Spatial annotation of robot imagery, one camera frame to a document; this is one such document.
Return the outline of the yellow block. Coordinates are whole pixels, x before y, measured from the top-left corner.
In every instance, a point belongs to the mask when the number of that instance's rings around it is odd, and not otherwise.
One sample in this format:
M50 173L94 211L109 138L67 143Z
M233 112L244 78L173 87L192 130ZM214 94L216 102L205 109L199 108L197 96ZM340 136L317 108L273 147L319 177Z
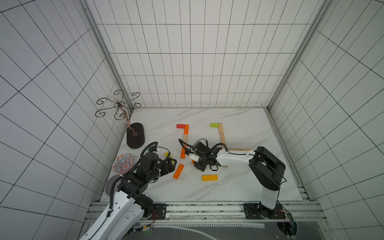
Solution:
M202 181L203 182L210 182L210 181L217 181L218 175L203 175L202 176Z

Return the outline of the patterned round plate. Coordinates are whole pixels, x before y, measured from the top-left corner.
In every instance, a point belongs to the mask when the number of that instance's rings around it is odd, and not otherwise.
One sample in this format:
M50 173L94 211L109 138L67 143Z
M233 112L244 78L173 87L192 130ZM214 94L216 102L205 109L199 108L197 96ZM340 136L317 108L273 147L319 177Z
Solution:
M127 173L134 166L134 158L129 154L118 156L112 165L112 171L117 175Z

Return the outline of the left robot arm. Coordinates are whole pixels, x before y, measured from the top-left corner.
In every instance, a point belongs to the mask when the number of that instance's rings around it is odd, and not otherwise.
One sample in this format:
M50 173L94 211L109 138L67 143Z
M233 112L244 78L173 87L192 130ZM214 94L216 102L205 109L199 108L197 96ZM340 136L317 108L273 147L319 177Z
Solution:
M144 195L149 183L175 171L177 160L161 160L156 152L141 154L140 159L121 177L108 207L81 237L82 240L121 240L142 218L152 216L153 200Z

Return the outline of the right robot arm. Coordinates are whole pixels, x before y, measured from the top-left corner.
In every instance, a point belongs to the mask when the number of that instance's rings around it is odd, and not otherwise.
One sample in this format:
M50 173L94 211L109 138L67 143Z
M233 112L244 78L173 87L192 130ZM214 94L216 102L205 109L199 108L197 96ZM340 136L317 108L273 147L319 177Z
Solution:
M278 197L286 165L264 147L254 151L230 151L224 143L213 147L198 141L194 145L182 144L185 155L194 161L194 167L204 172L207 167L217 171L219 167L248 166L263 186L262 197L257 206L263 219L271 219L279 210Z

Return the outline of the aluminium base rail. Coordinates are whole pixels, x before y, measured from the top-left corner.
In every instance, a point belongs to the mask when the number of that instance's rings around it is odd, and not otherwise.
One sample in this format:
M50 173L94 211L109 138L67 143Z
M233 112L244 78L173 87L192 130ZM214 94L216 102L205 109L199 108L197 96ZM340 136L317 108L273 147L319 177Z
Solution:
M297 222L317 222L326 219L325 213L316 201L282 201L284 209L291 213ZM242 202L172 202L167 203L160 214L163 222L245 222L254 214L245 208Z

